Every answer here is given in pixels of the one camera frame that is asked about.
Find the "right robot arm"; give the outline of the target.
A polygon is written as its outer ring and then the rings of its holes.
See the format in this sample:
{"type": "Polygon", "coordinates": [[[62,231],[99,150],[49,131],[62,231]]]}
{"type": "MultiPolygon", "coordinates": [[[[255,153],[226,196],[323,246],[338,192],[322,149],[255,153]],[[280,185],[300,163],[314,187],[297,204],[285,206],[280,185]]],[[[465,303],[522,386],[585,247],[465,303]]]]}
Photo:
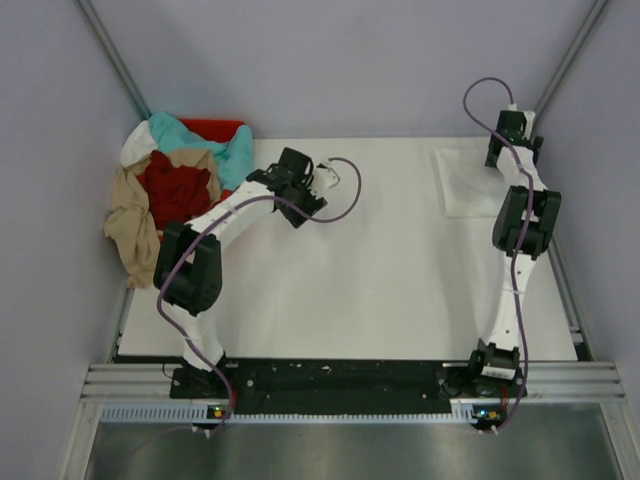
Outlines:
{"type": "Polygon", "coordinates": [[[498,117],[485,165],[498,170],[508,189],[492,231],[502,254],[500,290],[490,329],[471,355],[466,380],[487,396],[503,382],[522,378],[520,360],[528,355],[523,339],[523,303],[536,262],[549,248],[562,196],[541,180],[537,160],[543,138],[532,135],[535,113],[511,104],[498,117]]]}

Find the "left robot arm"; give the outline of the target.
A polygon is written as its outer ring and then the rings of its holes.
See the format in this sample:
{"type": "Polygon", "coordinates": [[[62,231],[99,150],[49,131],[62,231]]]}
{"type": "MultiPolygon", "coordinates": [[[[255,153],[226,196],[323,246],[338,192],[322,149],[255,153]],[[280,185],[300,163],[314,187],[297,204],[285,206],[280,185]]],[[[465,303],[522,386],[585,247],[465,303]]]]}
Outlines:
{"type": "Polygon", "coordinates": [[[205,396],[226,387],[227,374],[216,366],[224,355],[214,327],[213,306],[223,287],[222,256],[254,223],[276,212],[300,227],[327,205],[326,192],[340,182],[325,160],[285,148],[278,162],[250,173],[210,211],[165,229],[153,277],[156,308],[181,335],[183,358],[195,367],[192,384],[205,396]]]}

